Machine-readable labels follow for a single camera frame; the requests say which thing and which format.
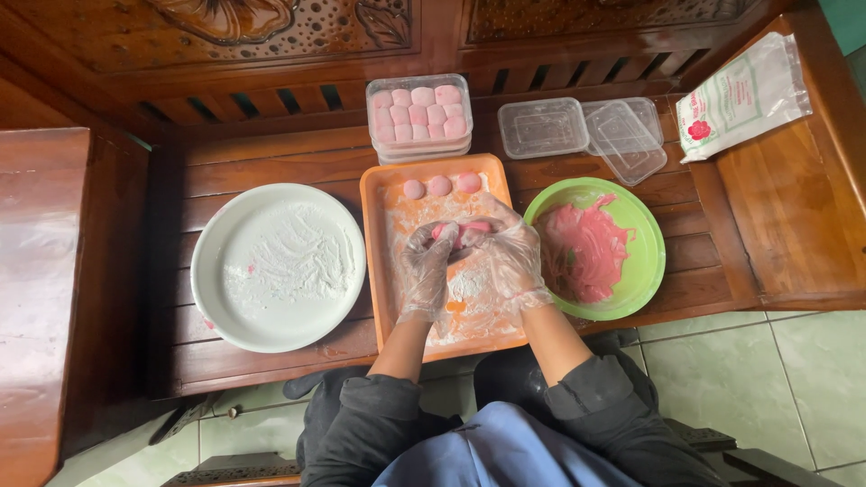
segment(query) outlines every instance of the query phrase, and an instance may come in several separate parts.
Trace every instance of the carved wooden backrest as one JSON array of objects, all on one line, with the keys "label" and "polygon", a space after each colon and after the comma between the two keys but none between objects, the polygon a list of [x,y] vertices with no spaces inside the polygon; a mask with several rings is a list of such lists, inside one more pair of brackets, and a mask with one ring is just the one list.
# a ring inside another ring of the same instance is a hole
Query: carved wooden backrest
[{"label": "carved wooden backrest", "polygon": [[0,39],[143,139],[218,139],[363,124],[381,77],[462,73],[481,110],[689,89],[787,3],[0,0]]}]

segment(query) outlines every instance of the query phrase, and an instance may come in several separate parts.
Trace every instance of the flour bag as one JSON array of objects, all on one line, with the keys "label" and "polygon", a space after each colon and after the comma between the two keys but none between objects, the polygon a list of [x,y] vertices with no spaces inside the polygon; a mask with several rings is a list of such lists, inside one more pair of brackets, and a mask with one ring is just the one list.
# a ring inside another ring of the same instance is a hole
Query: flour bag
[{"label": "flour bag", "polygon": [[794,36],[771,32],[676,103],[686,157],[704,160],[811,114]]}]

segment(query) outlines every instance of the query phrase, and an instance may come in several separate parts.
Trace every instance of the carved wood panel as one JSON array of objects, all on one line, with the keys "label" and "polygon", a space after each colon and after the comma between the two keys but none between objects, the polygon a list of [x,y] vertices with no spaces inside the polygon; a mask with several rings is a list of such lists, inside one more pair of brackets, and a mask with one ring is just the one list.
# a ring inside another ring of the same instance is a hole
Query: carved wood panel
[{"label": "carved wood panel", "polygon": [[412,0],[4,1],[97,73],[411,47]]},{"label": "carved wood panel", "polygon": [[715,23],[739,17],[755,0],[473,0],[468,43]]}]

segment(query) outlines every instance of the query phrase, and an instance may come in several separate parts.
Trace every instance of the white bowl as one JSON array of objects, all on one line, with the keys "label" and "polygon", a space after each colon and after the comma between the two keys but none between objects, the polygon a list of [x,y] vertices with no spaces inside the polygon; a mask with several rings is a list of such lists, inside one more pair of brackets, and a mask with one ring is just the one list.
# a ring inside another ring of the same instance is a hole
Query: white bowl
[{"label": "white bowl", "polygon": [[196,305],[226,341],[253,352],[310,345],[346,318],[366,273],[364,237],[312,186],[259,186],[229,201],[192,254]]}]

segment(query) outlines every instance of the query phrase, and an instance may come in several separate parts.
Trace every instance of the plastic glove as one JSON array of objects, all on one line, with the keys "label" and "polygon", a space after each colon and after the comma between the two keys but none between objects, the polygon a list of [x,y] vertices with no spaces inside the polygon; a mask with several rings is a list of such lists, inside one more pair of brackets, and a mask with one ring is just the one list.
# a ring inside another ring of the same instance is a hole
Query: plastic glove
[{"label": "plastic glove", "polygon": [[[434,241],[433,229],[440,223],[447,224]],[[438,318],[448,299],[448,257],[457,234],[455,222],[433,222],[418,227],[409,236],[400,254],[406,293],[397,323],[410,318],[424,321]]]},{"label": "plastic glove", "polygon": [[490,256],[490,270],[496,290],[518,309],[550,304],[541,277],[541,240],[535,229],[490,193],[480,196],[481,203],[493,218],[484,218],[493,227],[491,233],[468,230],[463,243]]}]

